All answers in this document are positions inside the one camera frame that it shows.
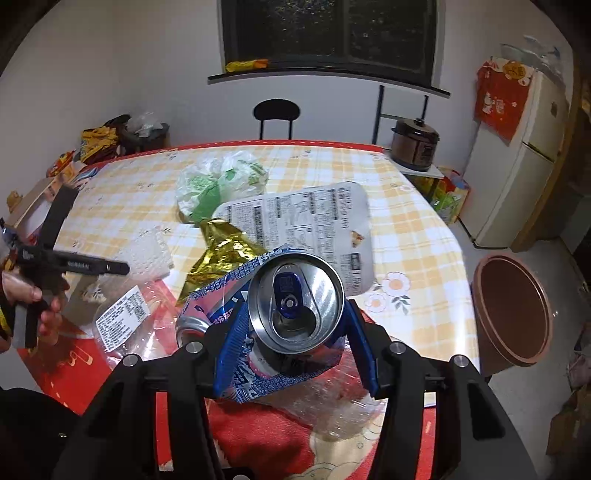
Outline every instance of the metal bolt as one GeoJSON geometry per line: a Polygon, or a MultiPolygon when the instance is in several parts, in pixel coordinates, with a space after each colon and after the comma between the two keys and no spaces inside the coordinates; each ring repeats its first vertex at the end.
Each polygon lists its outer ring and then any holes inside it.
{"type": "Polygon", "coordinates": [[[463,356],[463,355],[456,355],[453,358],[453,362],[459,366],[460,368],[464,368],[467,367],[470,364],[470,361],[468,360],[468,357],[463,356]]]}
{"type": "Polygon", "coordinates": [[[138,362],[138,356],[137,355],[127,355],[126,357],[124,357],[123,359],[123,364],[126,367],[132,367],[134,366],[136,363],[138,362]]]}
{"type": "Polygon", "coordinates": [[[189,353],[199,353],[203,349],[201,342],[191,342],[185,347],[189,353]]]}
{"type": "Polygon", "coordinates": [[[396,355],[400,355],[406,352],[406,345],[402,342],[392,342],[390,343],[390,351],[396,355]]]}

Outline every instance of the green plastic bag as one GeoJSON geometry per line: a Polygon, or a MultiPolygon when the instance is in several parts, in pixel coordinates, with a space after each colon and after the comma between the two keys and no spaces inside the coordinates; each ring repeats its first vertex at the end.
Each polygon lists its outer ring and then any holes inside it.
{"type": "Polygon", "coordinates": [[[269,174],[247,151],[207,157],[189,165],[177,180],[178,209],[185,223],[211,218],[223,202],[262,195],[269,174]]]}

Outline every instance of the finger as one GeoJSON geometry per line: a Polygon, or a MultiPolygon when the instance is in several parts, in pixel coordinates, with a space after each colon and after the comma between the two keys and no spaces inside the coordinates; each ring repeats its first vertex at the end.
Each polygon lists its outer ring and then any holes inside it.
{"type": "Polygon", "coordinates": [[[16,301],[34,303],[41,300],[43,296],[39,288],[14,272],[2,272],[2,289],[11,304],[16,301]]]}
{"type": "Polygon", "coordinates": [[[60,311],[62,311],[68,305],[68,297],[66,297],[65,292],[61,292],[56,298],[60,302],[60,311]]]}
{"type": "Polygon", "coordinates": [[[58,313],[61,311],[61,302],[60,299],[58,297],[54,297],[53,300],[51,301],[51,305],[49,305],[49,308],[51,309],[52,312],[58,313]]]}
{"type": "Polygon", "coordinates": [[[41,315],[42,323],[39,326],[39,341],[48,345],[55,345],[59,339],[59,326],[61,325],[61,315],[53,312],[43,312],[41,315]]]}
{"type": "Polygon", "coordinates": [[[59,313],[51,312],[50,310],[46,310],[41,314],[41,327],[45,327],[45,331],[49,331],[52,329],[57,329],[63,319],[59,313]]]}

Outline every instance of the floor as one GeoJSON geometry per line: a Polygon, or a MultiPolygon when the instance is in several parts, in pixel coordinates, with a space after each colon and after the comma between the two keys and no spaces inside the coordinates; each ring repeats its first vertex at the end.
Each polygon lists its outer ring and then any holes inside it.
{"type": "MultiPolygon", "coordinates": [[[[491,251],[475,248],[461,223],[456,222],[451,230],[462,247],[468,278],[472,278],[480,259],[491,251]]],[[[552,469],[551,458],[545,454],[550,420],[570,395],[566,366],[583,322],[591,317],[591,307],[580,293],[581,279],[560,240],[538,241],[527,252],[514,255],[544,286],[554,310],[554,336],[540,362],[502,371],[492,377],[490,385],[544,479],[552,469]]]]}

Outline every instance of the crushed can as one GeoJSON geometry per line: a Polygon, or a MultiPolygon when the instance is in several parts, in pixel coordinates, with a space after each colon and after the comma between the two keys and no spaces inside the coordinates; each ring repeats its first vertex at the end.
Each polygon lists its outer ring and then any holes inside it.
{"type": "Polygon", "coordinates": [[[311,355],[341,337],[345,289],[336,270],[304,251],[268,259],[252,277],[248,313],[258,339],[283,355],[311,355]]]}

